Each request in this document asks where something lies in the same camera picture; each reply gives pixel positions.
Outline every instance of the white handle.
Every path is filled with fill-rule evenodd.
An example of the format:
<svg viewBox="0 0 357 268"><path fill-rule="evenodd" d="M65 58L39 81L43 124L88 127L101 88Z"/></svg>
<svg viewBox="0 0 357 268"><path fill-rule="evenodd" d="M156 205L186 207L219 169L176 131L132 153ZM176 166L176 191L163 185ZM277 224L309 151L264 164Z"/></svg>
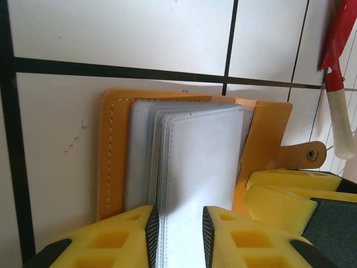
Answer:
<svg viewBox="0 0 357 268"><path fill-rule="evenodd" d="M340 159L350 159L356 155L357 151L348 119L345 90L328 92L327 99L334 132L335 155Z"/></svg>

